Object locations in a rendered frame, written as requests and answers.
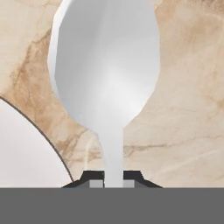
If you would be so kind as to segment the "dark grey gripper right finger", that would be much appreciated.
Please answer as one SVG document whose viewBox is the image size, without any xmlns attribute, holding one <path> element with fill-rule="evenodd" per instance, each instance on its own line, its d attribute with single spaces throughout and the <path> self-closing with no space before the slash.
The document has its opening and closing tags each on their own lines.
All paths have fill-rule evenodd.
<svg viewBox="0 0 224 224">
<path fill-rule="evenodd" d="M 160 188 L 160 185 L 145 179 L 140 171 L 124 171 L 123 186 L 125 188 Z"/>
</svg>

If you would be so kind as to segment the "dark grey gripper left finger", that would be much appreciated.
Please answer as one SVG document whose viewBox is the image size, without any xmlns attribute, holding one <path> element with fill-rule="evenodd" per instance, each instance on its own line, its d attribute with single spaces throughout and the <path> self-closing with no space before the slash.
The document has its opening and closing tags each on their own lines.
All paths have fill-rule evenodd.
<svg viewBox="0 0 224 224">
<path fill-rule="evenodd" d="M 64 188 L 103 188 L 104 171 L 84 171 L 81 177 L 74 182 L 64 185 Z"/>
</svg>

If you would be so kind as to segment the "white spoon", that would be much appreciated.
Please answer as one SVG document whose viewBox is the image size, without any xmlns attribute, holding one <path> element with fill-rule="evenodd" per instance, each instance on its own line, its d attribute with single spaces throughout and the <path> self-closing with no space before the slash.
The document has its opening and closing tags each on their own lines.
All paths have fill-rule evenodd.
<svg viewBox="0 0 224 224">
<path fill-rule="evenodd" d="M 97 135 L 105 187 L 123 187 L 123 130 L 150 99 L 160 71 L 152 0 L 62 0 L 47 65 L 66 112 Z"/>
</svg>

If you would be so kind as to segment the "white plate with dark rim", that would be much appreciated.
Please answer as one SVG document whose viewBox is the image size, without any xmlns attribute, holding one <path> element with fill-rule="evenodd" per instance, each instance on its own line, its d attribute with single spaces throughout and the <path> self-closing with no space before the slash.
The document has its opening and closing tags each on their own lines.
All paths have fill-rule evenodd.
<svg viewBox="0 0 224 224">
<path fill-rule="evenodd" d="M 72 181 L 44 134 L 0 98 L 0 187 L 62 187 Z"/>
</svg>

